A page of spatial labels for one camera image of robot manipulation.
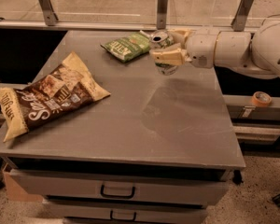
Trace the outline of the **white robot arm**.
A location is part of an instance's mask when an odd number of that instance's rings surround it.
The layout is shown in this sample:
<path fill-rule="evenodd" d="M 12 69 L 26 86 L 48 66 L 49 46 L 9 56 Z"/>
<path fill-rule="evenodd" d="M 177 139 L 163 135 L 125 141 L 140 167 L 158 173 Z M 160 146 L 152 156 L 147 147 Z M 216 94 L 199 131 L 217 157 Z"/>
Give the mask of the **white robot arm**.
<path fill-rule="evenodd" d="M 197 68 L 224 67 L 260 79 L 280 78 L 280 21 L 268 21 L 255 33 L 160 30 L 150 37 L 150 56 L 164 75 L 185 63 Z"/>

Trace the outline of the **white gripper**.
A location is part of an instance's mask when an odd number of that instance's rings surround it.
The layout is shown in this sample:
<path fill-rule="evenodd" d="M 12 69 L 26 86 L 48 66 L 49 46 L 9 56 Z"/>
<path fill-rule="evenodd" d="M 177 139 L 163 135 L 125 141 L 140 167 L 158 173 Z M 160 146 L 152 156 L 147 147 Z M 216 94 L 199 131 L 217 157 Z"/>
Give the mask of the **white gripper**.
<path fill-rule="evenodd" d="M 174 42 L 186 49 L 156 50 L 152 49 L 149 54 L 155 63 L 163 63 L 174 66 L 190 63 L 198 68 L 212 68 L 214 66 L 214 55 L 218 28 L 204 27 L 194 32 L 190 29 L 170 29 L 170 35 Z"/>

